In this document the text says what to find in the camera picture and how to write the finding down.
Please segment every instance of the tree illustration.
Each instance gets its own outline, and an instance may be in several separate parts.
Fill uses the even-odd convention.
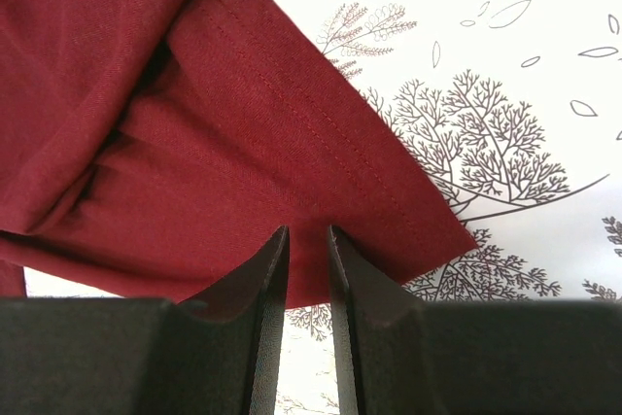
[[[308,329],[317,341],[326,340],[332,331],[330,305],[305,306],[288,310],[286,317],[297,328]]]
[[[501,248],[490,244],[488,229],[477,229],[473,236],[477,250],[417,277],[405,288],[427,301],[528,300],[528,291],[538,296],[560,294],[561,286],[549,282],[544,269],[526,270],[524,259],[503,255]]]
[[[404,15],[405,9],[396,4],[372,14],[358,2],[343,4],[324,23],[316,42],[323,46],[324,56],[349,80],[363,70],[354,57],[385,55],[393,50],[370,45],[367,40],[384,42],[417,25],[416,21],[402,21]]]
[[[614,217],[603,218],[603,223],[605,224],[606,233],[609,234],[607,236],[607,240],[613,245],[622,246],[622,223],[617,221]],[[614,248],[613,252],[618,257],[622,258],[622,248]],[[622,303],[622,294],[619,294],[612,289],[608,289],[596,282],[591,282],[585,279],[583,282],[583,288],[588,294],[592,295],[593,300]]]
[[[510,102],[502,83],[466,70],[449,89],[406,82],[392,102],[370,88],[369,105],[392,129],[457,215],[486,201],[489,212],[464,223],[509,214],[577,194],[566,170],[541,148],[544,129],[530,104]]]
[[[434,181],[454,213],[469,222],[502,216],[575,195],[564,167],[542,150],[544,129],[526,102],[511,102],[502,84],[466,70],[448,89],[406,82],[391,101],[370,88],[369,105]],[[470,215],[478,205],[478,212]],[[474,233],[479,249],[416,278],[405,287],[426,299],[500,300],[557,296],[546,271],[503,255],[488,229]]]

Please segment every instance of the maroon cloth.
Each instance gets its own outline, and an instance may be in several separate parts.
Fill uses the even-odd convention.
[[[271,0],[2,3],[0,260],[179,301],[289,225],[293,307],[328,301],[328,224],[402,283],[475,247]]]

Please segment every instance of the line drawing of tree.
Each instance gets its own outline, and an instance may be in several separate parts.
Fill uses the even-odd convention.
[[[300,329],[308,329],[311,337],[322,342],[332,332],[332,318],[330,315],[330,305],[305,306],[286,311],[286,317]]]
[[[366,44],[364,39],[373,38],[375,42],[384,42],[396,34],[414,28],[417,21],[401,20],[405,13],[404,7],[396,4],[385,5],[371,14],[359,2],[342,4],[325,21],[316,43],[322,46],[322,54],[350,80],[363,69],[356,58],[343,57],[379,56],[392,52],[392,48]]]
[[[473,233],[479,248],[419,276],[404,286],[426,301],[529,300],[532,291],[540,297],[559,296],[562,287],[549,282],[544,269],[525,270],[526,261],[516,255],[502,255],[491,244],[487,228]]]
[[[606,233],[609,234],[606,239],[613,245],[620,245],[622,247],[622,222],[616,220],[614,217],[610,217],[603,218],[603,224],[605,224]],[[614,248],[613,253],[622,258],[622,248]],[[622,294],[615,292],[613,289],[606,288],[602,284],[585,279],[583,281],[583,288],[588,294],[592,295],[593,300],[622,303]]]
[[[447,90],[406,82],[388,103],[369,88],[362,95],[443,193],[455,214],[486,200],[494,209],[468,223],[533,209],[587,190],[570,190],[566,169],[541,150],[544,129],[531,105],[513,103],[502,83],[470,70]]]
[[[404,83],[391,102],[369,88],[362,93],[434,181],[450,208],[469,222],[556,202],[604,178],[570,190],[564,167],[542,150],[544,129],[526,102],[510,102],[502,83],[470,70],[449,89],[418,80]],[[475,202],[488,212],[468,214]],[[503,255],[489,229],[473,233],[479,249],[423,276],[405,288],[425,300],[525,300],[527,292],[558,296],[561,286],[545,270]]]

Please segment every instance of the leaf illustration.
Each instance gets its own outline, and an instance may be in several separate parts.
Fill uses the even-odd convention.
[[[609,31],[613,34],[620,34],[620,22],[618,18],[614,17],[612,14],[609,14]]]
[[[577,100],[572,100],[570,102],[570,106],[572,107],[572,111],[581,117],[597,117],[598,114],[592,109],[592,106]]]
[[[434,46],[432,47],[432,67],[436,68],[438,65],[438,60],[440,60],[440,45],[438,41],[434,41]]]
[[[539,55],[532,57],[532,58],[528,58],[523,63],[521,63],[521,67],[528,68],[528,67],[531,67],[532,65],[536,65],[538,62],[540,62]]]
[[[609,57],[610,55],[615,55],[617,53],[618,49],[606,46],[602,48],[590,49],[589,51],[583,51],[580,52],[579,55],[581,55],[582,57],[603,58]]]
[[[490,7],[490,0],[487,0],[482,4],[482,6],[479,8],[479,14],[477,14],[477,16],[481,17],[482,15],[484,15],[488,10],[488,7]]]
[[[494,29],[506,28],[522,16],[527,11],[531,3],[531,0],[521,0],[520,2],[516,2],[515,4],[496,12],[491,16],[488,22],[488,27]]]

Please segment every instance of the fabric fold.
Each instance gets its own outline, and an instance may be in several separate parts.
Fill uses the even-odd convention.
[[[289,225],[297,307],[328,301],[329,224],[401,283],[475,247],[271,0],[56,2],[49,30],[5,9],[1,260],[179,301]]]

